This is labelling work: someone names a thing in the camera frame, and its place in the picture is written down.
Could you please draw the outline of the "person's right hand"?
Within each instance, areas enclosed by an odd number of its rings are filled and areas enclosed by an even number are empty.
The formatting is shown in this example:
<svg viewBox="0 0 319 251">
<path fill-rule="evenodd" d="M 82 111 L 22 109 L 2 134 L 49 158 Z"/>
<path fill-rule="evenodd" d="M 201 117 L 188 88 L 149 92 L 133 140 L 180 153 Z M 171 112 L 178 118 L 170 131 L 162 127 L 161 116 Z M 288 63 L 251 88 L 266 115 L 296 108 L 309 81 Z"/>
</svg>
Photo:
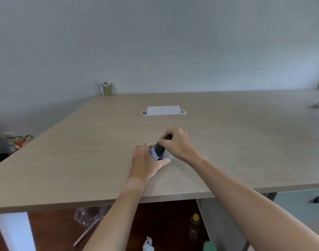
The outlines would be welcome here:
<svg viewBox="0 0 319 251">
<path fill-rule="evenodd" d="M 189 165 L 206 159 L 195 149 L 187 132 L 181 128 L 168 129 L 158 140 L 158 144 L 164 147 L 171 155 Z"/>
</svg>

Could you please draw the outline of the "person's left hand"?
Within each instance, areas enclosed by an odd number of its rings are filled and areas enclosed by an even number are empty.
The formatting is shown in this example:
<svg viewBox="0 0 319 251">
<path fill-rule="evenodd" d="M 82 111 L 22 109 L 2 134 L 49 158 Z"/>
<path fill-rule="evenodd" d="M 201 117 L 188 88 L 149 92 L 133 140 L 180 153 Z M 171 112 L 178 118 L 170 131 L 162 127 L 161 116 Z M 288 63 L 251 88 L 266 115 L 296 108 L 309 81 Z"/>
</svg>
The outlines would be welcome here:
<svg viewBox="0 0 319 251">
<path fill-rule="evenodd" d="M 128 182 L 146 186 L 149 180 L 160 168 L 155 167 L 155 161 L 150 153 L 149 147 L 152 145 L 145 143 L 137 145 L 133 151 L 132 167 L 129 171 Z"/>
</svg>

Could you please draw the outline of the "black and grey handheld device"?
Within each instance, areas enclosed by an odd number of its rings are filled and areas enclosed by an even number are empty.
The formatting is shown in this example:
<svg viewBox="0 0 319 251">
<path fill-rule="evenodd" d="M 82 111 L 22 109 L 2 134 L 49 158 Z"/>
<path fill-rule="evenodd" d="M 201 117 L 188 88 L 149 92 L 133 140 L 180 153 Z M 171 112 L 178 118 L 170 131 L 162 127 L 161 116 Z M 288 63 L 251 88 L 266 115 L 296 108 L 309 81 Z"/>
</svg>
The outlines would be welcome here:
<svg viewBox="0 0 319 251">
<path fill-rule="evenodd" d="M 159 143 L 149 147 L 149 153 L 154 160 L 162 160 L 165 158 L 171 158 L 171 154 Z"/>
</svg>

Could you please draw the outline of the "person's left forearm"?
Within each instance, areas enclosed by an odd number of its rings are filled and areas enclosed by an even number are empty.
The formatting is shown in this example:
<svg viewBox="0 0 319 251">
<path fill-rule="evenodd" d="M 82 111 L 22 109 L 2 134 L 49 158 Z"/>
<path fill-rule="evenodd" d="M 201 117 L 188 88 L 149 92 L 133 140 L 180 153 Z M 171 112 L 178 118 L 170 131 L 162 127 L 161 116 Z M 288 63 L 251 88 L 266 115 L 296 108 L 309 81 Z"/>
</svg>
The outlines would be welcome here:
<svg viewBox="0 0 319 251">
<path fill-rule="evenodd" d="M 125 251 L 133 219 L 149 178 L 131 177 L 82 251 Z"/>
</svg>

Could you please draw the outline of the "person's right forearm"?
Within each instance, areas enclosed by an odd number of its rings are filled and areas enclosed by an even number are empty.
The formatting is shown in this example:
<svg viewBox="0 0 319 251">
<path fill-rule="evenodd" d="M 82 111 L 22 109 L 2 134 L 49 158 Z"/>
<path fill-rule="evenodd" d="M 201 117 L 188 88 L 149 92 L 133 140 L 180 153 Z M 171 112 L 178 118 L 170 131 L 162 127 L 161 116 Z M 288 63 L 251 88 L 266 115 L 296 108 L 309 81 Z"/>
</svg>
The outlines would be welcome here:
<svg viewBox="0 0 319 251">
<path fill-rule="evenodd" d="M 188 164 L 221 202 L 255 251 L 319 251 L 319 236 L 262 194 L 200 155 Z"/>
</svg>

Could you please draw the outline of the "yellow capped plastic bottle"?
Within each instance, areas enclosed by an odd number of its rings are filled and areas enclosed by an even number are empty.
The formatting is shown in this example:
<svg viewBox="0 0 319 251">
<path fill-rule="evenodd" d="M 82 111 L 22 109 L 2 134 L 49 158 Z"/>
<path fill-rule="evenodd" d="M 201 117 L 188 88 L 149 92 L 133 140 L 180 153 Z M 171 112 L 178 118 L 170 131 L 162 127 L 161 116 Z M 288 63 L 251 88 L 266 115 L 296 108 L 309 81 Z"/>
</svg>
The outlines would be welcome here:
<svg viewBox="0 0 319 251">
<path fill-rule="evenodd" d="M 198 232 L 199 232 L 199 225 L 201 224 L 201 219 L 198 214 L 193 214 L 191 216 L 191 224 L 190 224 L 190 231 L 189 231 L 189 239 L 191 242 L 196 242 L 198 240 Z"/>
</svg>

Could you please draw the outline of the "crumpled white tissue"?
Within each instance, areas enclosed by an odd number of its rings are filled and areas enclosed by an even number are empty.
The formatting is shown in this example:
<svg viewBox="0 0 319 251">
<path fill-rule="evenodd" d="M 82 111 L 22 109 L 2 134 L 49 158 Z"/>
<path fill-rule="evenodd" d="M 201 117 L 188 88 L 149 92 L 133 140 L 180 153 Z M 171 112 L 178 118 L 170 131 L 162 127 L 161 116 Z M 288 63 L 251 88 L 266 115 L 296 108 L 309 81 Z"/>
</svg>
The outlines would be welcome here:
<svg viewBox="0 0 319 251">
<path fill-rule="evenodd" d="M 146 241 L 142 246 L 142 251 L 154 251 L 152 238 L 147 236 Z"/>
</svg>

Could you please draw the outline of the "clear plastic bag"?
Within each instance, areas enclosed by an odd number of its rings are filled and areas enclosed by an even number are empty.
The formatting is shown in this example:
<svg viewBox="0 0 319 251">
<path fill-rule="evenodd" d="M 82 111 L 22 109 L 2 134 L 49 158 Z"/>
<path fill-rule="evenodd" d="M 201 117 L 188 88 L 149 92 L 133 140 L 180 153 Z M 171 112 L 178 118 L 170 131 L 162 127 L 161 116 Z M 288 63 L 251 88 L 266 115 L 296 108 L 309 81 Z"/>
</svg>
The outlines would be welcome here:
<svg viewBox="0 0 319 251">
<path fill-rule="evenodd" d="M 82 207 L 75 211 L 74 220 L 83 227 L 89 227 L 94 222 L 101 221 L 111 206 Z"/>
</svg>

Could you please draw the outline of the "grey drawer cabinet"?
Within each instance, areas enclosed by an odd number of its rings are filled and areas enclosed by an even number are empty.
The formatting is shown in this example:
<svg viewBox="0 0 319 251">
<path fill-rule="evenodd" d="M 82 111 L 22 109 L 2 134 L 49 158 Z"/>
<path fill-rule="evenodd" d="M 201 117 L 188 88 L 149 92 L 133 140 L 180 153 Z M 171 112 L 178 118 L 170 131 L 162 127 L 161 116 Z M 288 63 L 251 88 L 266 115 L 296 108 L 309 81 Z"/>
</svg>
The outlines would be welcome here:
<svg viewBox="0 0 319 251">
<path fill-rule="evenodd" d="M 319 235 L 319 189 L 277 193 L 274 202 Z"/>
</svg>

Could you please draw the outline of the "pile of clutter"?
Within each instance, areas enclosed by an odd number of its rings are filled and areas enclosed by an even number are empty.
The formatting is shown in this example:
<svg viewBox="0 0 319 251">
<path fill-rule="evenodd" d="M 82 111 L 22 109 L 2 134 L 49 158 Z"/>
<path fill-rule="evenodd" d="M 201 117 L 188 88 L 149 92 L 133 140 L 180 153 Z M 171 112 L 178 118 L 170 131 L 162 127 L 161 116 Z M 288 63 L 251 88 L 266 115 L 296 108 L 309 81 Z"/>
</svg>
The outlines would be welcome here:
<svg viewBox="0 0 319 251">
<path fill-rule="evenodd" d="M 32 135 L 15 136 L 13 132 L 0 133 L 0 140 L 3 140 L 8 155 L 12 155 L 15 152 L 19 151 L 33 139 L 34 138 Z"/>
</svg>

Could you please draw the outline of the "white table leg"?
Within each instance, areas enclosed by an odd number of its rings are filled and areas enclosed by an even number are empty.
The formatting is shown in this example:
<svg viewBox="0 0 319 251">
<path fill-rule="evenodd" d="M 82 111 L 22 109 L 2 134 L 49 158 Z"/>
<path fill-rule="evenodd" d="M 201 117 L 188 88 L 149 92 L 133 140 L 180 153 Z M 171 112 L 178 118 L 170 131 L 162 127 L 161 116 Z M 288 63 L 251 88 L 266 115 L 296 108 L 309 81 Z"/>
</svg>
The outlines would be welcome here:
<svg viewBox="0 0 319 251">
<path fill-rule="evenodd" d="M 0 232 L 8 251 L 36 251 L 27 212 L 0 214 Z"/>
</svg>

